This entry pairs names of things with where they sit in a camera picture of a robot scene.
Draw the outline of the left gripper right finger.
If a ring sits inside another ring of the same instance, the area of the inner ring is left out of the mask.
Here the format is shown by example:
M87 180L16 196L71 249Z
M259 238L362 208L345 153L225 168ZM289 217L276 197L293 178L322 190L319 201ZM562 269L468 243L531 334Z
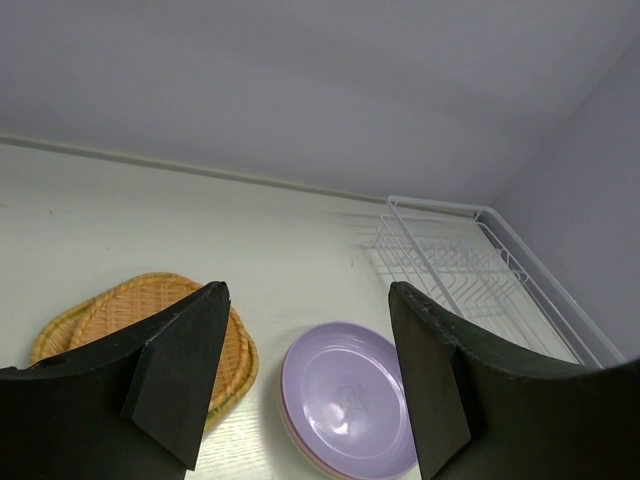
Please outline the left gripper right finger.
M639 364L598 369L507 341L406 282L388 295L425 479L635 479Z

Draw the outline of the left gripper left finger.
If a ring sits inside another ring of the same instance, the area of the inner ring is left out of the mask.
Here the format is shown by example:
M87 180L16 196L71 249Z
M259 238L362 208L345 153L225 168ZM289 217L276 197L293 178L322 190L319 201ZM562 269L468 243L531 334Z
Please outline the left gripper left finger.
M5 479L181 479L196 466L230 295L212 282L167 309L1 372Z

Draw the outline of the square woven bamboo plate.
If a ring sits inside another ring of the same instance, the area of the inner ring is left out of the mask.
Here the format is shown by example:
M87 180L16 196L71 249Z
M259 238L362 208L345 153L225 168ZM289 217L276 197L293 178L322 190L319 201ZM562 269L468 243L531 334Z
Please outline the square woven bamboo plate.
M169 272L133 277L52 319L30 352L35 364L100 339L152 316L201 288ZM247 394L259 368L256 345L235 309L229 319L204 427L214 428Z

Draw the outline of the purple round plate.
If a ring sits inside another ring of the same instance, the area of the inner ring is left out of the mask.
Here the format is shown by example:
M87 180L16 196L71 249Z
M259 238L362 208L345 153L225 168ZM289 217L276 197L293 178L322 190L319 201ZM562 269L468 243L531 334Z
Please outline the purple round plate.
M417 465L395 346L365 327L301 334L281 369L290 425L326 467L350 479L398 479Z

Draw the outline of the pink round plate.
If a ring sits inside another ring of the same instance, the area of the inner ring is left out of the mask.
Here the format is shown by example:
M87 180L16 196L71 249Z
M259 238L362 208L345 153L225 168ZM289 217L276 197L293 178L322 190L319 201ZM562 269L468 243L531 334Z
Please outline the pink round plate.
M304 441L300 438L286 410L286 406L283 400L283 395L281 392L278 393L278 405L279 405L280 417L284 425L284 429L286 430L288 437L290 438L291 442L295 445L296 449L300 452L300 454L317 470L321 471L325 475L328 475L332 479L350 480L350 477L341 474L340 472L336 471L332 467L328 466L325 462L320 460L309 449L309 447L304 443Z

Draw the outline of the orange woven round plate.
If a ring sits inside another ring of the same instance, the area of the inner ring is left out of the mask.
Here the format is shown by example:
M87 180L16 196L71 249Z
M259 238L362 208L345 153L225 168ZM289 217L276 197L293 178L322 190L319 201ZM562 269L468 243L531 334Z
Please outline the orange woven round plate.
M199 283L173 273L134 277L93 301L76 325L69 347L78 348L155 315L200 288Z

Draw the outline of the green-rimmed woven plate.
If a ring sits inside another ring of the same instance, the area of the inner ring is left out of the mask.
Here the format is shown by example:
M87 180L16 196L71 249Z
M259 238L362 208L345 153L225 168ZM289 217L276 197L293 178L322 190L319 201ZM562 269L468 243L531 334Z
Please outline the green-rimmed woven plate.
M89 310L81 304L51 320L38 334L30 351L30 363L64 353L76 325ZM258 352L240 316L230 310L225 345L209 406L205 429L219 422L253 385L259 366Z

